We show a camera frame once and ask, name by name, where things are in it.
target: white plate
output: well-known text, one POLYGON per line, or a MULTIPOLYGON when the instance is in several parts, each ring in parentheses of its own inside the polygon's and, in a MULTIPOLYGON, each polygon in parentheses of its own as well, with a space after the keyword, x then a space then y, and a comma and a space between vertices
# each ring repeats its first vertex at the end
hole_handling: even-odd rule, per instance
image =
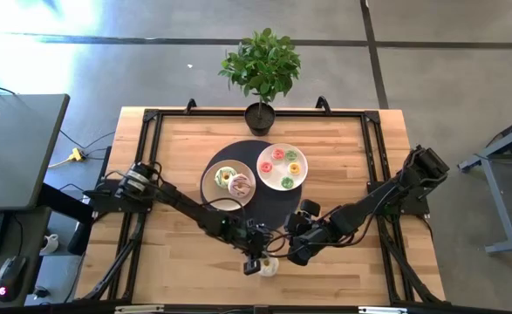
POLYGON ((263 183, 270 188, 277 191, 292 190, 293 188, 300 186, 306 179, 306 175, 308 175, 308 161, 300 149, 292 146, 291 144, 273 144, 270 147, 265 148, 262 153, 259 154, 259 157, 257 158, 257 175, 259 175, 263 183), (293 150, 297 152, 298 158, 295 161, 287 161, 285 158, 282 160, 274 160, 271 158, 271 153, 275 148, 281 148, 285 153, 289 150, 293 150), (273 164, 273 169, 271 169, 271 172, 267 174, 262 172, 259 168, 262 162, 265 161, 269 161, 273 164), (291 162, 297 162, 300 164, 300 174, 289 174, 289 164, 291 162), (292 188, 283 188, 281 185, 281 179, 285 176, 292 178, 294 181, 292 188))
MULTIPOLYGON (((239 201, 242 206, 246 206, 249 200, 252 199, 254 193, 256 192, 256 177, 254 173, 249 169, 248 166, 241 163, 238 160, 223 160, 215 163, 211 168, 205 173, 203 179, 201 180, 201 192, 203 193, 203 197, 205 197, 206 201, 213 201, 222 197, 230 197, 237 201, 239 201), (244 174, 248 177, 249 181, 252 182, 252 189, 249 191, 249 194, 244 197, 234 197, 227 188, 221 188, 215 182, 215 174, 222 167, 231 167, 238 174, 244 174)), ((238 204, 230 200, 222 200, 211 203, 211 206, 220 210, 237 210, 240 208, 238 204)))

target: frosted donut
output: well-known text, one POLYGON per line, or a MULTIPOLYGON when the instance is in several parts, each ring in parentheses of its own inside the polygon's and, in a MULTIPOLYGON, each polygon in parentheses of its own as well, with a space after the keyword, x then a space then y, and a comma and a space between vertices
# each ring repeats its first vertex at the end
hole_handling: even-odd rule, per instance
POLYGON ((229 193, 234 197, 244 197, 252 189, 252 182, 244 174, 237 174, 229 180, 229 193))
POLYGON ((289 164, 289 174, 300 174, 300 164, 291 162, 289 164))
POLYGON ((261 164, 259 164, 259 169, 262 170, 262 172, 265 174, 270 173, 271 169, 273 169, 273 164, 271 164, 268 161, 264 161, 261 164))
POLYGON ((292 188, 294 186, 294 181, 289 177, 283 177, 281 179, 281 186, 283 188, 292 188))
POLYGON ((298 154, 295 151, 287 151, 287 153, 284 155, 284 158, 288 161, 294 161, 298 158, 298 154))
POLYGON ((215 183, 220 188, 227 188, 229 180, 233 175, 236 175, 236 170, 231 167, 222 167, 217 170, 217 173, 215 174, 215 183))
POLYGON ((273 152, 271 153, 271 158, 273 158, 274 160, 283 160, 284 150, 281 148, 273 149, 273 152))

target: gray floor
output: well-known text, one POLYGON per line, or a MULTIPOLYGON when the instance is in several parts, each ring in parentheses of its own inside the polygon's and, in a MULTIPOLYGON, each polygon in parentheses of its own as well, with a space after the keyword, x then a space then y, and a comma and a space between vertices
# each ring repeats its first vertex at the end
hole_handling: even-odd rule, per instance
MULTIPOLYGON (((512 0, 370 0, 377 40, 512 42, 512 0)), ((271 26, 296 39, 365 40, 357 0, 128 0, 8 2, 0 31, 149 38, 241 38, 271 26)), ((39 44, 0 36, 0 85, 20 93, 72 96, 63 129, 84 144, 115 129, 122 106, 246 106, 217 77, 218 45, 39 44)), ((378 108, 367 48, 298 47, 301 79, 276 106, 378 108)), ((479 151, 512 123, 512 50, 379 49, 391 108, 402 109, 412 144, 433 147, 449 165, 479 151)), ((110 144, 102 140, 94 148, 110 144)), ((52 162, 74 145, 58 138, 52 162)), ((92 188, 100 161, 52 169, 55 187, 92 188)), ((512 253, 487 256, 504 239, 482 172, 459 174, 429 196, 434 244, 447 299, 512 310, 512 253)), ((53 216, 51 229, 72 230, 53 216)), ((46 302, 62 302, 79 265, 75 256, 45 259, 39 283, 46 302), (65 267, 67 276, 58 275, 65 267)))

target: black round mat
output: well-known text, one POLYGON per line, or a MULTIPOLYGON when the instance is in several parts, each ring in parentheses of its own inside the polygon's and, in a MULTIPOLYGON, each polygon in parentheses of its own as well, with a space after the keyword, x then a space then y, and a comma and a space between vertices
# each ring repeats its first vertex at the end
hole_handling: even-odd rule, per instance
MULTIPOLYGON (((244 207, 246 216, 247 218, 253 218, 256 223, 265 223, 270 228, 278 229, 284 225, 287 215, 297 209, 302 194, 302 185, 290 191, 276 191, 262 182, 259 175, 257 175, 257 157, 270 145, 270 143, 262 140, 243 140, 231 144, 213 157, 205 171, 203 171, 203 175, 219 161, 238 160, 246 164, 256 177, 256 193, 244 207)), ((201 199, 203 202, 211 201, 203 197, 203 190, 201 191, 201 199)), ((242 216, 240 209, 230 213, 242 216)))

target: wooden tabletop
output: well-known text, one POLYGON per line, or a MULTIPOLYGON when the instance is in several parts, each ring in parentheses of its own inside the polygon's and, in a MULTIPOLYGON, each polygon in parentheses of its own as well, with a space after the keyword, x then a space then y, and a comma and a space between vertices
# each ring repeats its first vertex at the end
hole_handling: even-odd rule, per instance
MULTIPOLYGON (((122 108, 108 171, 126 171, 133 163, 144 109, 122 108)), ((409 152, 405 121, 400 110, 380 110, 379 114, 389 166, 395 174, 409 152)), ((200 177, 211 158, 231 143, 253 139, 290 143, 306 155, 310 171, 303 184, 302 199, 320 203, 322 215, 337 205, 358 201, 366 195, 369 178, 359 119, 279 117, 269 135, 262 138, 251 135, 243 117, 166 117, 162 125, 157 154, 162 176, 194 200, 201 201, 200 177)), ((370 130, 377 153, 373 129, 370 130)), ((109 214, 93 226, 76 297, 89 292, 113 261, 122 216, 109 214)), ((401 226, 409 263, 433 294, 443 299, 440 273, 426 225, 415 217, 404 216, 401 226)), ((147 218, 133 302, 389 304, 375 223, 359 245, 323 249, 305 267, 282 259, 273 277, 245 276, 244 262, 239 250, 204 235, 194 221, 178 211, 157 204, 147 218)), ((125 285, 126 269, 127 265, 120 279, 120 290, 125 285)), ((402 296, 399 269, 395 269, 402 296)))

